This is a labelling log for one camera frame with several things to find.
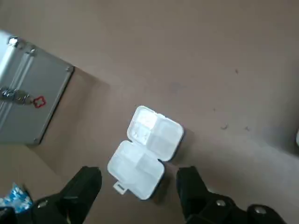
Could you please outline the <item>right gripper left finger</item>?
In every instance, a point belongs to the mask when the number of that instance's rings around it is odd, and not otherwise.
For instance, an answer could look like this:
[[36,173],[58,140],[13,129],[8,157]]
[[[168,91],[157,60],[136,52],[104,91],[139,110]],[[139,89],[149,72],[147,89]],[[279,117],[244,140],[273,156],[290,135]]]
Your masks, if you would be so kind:
[[14,184],[0,200],[2,224],[82,224],[102,186],[98,167],[83,166],[63,189],[33,201],[28,190]]

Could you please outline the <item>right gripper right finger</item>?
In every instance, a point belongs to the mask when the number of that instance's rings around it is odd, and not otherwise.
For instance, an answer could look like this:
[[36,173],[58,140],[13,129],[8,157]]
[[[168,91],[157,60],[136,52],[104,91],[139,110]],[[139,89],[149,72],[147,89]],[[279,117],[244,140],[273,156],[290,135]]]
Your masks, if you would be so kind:
[[208,190],[194,166],[179,168],[176,187],[186,224],[285,224],[271,207],[239,208],[228,196]]

